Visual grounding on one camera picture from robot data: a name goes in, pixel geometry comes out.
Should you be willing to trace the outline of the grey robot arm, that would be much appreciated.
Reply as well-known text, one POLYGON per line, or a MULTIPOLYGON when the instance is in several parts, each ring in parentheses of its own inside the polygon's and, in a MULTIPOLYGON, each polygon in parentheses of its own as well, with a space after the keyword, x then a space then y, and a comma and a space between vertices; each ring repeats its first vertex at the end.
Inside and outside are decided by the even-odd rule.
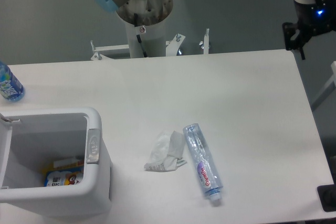
MULTIPOLYGON (((166 43, 165 20, 173 0, 94 0, 108 13, 116 13, 127 31, 131 58, 176 56, 184 36, 177 34, 166 43)), ((298 21, 283 23, 285 49, 299 51, 315 36, 335 30, 335 0, 293 0, 298 21)))

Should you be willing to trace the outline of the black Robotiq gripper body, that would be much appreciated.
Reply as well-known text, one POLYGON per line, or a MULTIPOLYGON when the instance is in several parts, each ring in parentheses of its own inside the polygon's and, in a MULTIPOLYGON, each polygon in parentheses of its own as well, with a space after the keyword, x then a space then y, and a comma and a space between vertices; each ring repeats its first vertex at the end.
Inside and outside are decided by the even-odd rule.
POLYGON ((335 0, 325 0, 321 6, 294 2, 299 30, 309 36, 335 31, 335 0))

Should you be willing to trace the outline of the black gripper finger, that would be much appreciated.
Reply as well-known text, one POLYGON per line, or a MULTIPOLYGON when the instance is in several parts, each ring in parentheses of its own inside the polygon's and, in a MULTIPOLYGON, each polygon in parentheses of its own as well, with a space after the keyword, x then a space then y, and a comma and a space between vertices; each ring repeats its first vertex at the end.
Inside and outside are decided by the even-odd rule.
POLYGON ((300 54, 300 57, 302 60, 306 59, 303 47, 305 44, 311 39, 312 34, 306 33, 304 31, 299 31, 299 34, 295 38, 295 52, 298 52, 300 54))
POLYGON ((283 23, 282 32, 285 41, 285 49, 287 51, 298 50, 302 48, 300 30, 297 23, 283 23))

